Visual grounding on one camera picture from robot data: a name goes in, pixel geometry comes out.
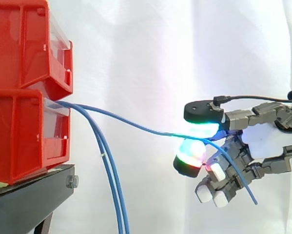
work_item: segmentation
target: blue cable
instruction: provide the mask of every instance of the blue cable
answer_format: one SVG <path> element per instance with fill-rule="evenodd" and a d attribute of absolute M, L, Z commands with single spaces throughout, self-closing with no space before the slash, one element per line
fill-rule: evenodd
<path fill-rule="evenodd" d="M 77 104 L 78 106 L 86 109 L 86 110 L 90 110 L 90 111 L 94 111 L 94 112 L 98 112 L 107 116 L 110 116 L 112 118 L 118 119 L 124 123 L 127 123 L 133 127 L 139 128 L 143 131 L 146 131 L 148 133 L 152 133 L 155 135 L 159 135 L 159 136 L 167 136 L 167 137 L 178 137 L 178 138 L 184 138 L 184 139 L 192 139 L 192 140 L 200 140 L 202 142 L 204 142 L 205 144 L 210 144 L 212 145 L 214 148 L 216 148 L 217 150 L 219 150 L 223 156 L 227 159 L 227 161 L 233 166 L 233 168 L 235 169 L 235 171 L 237 172 L 237 174 L 239 175 L 241 182 L 243 183 L 243 186 L 246 188 L 246 190 L 248 191 L 252 201 L 254 202 L 255 205 L 257 205 L 257 200 L 255 199 L 255 196 L 253 195 L 252 191 L 250 190 L 244 176 L 242 175 L 242 172 L 239 170 L 239 168 L 237 167 L 237 165 L 235 164 L 235 162 L 232 160 L 232 158 L 228 155 L 228 153 L 223 150 L 221 147 L 219 147 L 218 145 L 216 145 L 215 143 L 211 142 L 210 140 L 207 139 L 203 139 L 203 138 L 197 138 L 197 137 L 193 137 L 193 136 L 187 136 L 187 135 L 183 135 L 183 134 L 175 134 L 175 133 L 166 133 L 166 132 L 159 132 L 159 131 L 155 131 L 146 127 L 143 127 L 139 124 L 136 124 L 134 122 L 131 122 L 121 116 L 118 116 L 116 114 L 113 114 L 111 112 L 102 110 L 100 108 L 96 108 L 96 107 L 92 107 L 92 106 L 87 106 L 87 105 L 81 105 L 81 104 Z"/>
<path fill-rule="evenodd" d="M 112 178 L 112 175 L 111 175 L 111 171 L 110 171 L 110 168 L 109 168 L 109 164 L 108 164 L 108 161 L 106 159 L 106 156 L 109 157 L 109 161 L 110 161 L 112 170 L 113 170 L 114 175 L 115 175 L 115 181 L 116 181 L 117 191 L 118 191 L 120 204 L 121 204 L 121 208 L 122 208 L 123 220 L 124 220 L 124 226 L 125 226 L 126 234 L 129 234 L 130 231 L 129 231 L 129 226 L 128 226 L 128 218 L 127 218 L 127 214 L 126 214 L 123 194 L 122 194 L 121 187 L 118 186 L 120 184 L 120 182 L 119 182 L 119 178 L 118 178 L 118 175 L 117 175 L 117 169 L 115 167 L 115 163 L 113 161 L 113 157 L 112 157 L 112 154 L 110 152 L 110 148 L 109 148 L 109 146 L 108 146 L 108 144 L 107 144 L 107 142 L 105 140 L 105 137 L 104 137 L 103 133 L 101 132 L 100 128 L 95 123 L 95 121 L 87 113 L 87 111 L 85 111 L 82 107 L 77 106 L 75 104 L 68 103 L 68 102 L 63 102 L 63 101 L 58 101 L 58 103 L 60 105 L 62 105 L 62 106 L 75 109 L 76 111 L 81 113 L 89 121 L 89 123 L 90 123 L 90 125 L 91 125 L 91 127 L 92 127 L 92 129 L 94 131 L 94 134 L 95 134 L 95 137 L 97 139 L 98 146 L 99 146 L 99 150 L 100 150 L 100 153 L 102 155 L 103 164 L 105 166 L 106 173 L 107 173 L 107 176 L 108 176 L 111 192 L 112 192 L 112 197 L 113 197 L 113 201 L 114 201 L 114 205 L 115 205 L 115 209 L 116 209 L 116 214 L 117 214 L 118 233 L 119 234 L 123 234 L 122 216 L 121 216 L 121 213 L 120 213 L 120 207 L 119 207 L 119 202 L 118 202 L 118 198 L 117 198 L 117 193 L 116 193 L 114 181 L 113 181 L 113 178 Z"/>

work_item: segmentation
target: white fabric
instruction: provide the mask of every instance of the white fabric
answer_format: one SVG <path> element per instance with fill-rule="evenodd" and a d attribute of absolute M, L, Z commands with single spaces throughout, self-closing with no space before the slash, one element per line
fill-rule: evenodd
<path fill-rule="evenodd" d="M 215 95 L 284 98 L 291 47 L 281 0 L 49 0 L 74 42 L 74 94 L 163 131 L 182 131 L 183 106 Z M 228 103 L 227 110 L 257 101 Z M 93 114 L 118 167 L 132 234 L 283 234 L 290 175 L 251 184 L 227 207 L 200 204 L 198 179 L 173 169 L 180 140 Z M 71 163 L 80 185 L 55 212 L 51 234 L 115 234 L 111 192 L 94 136 L 73 112 Z"/>

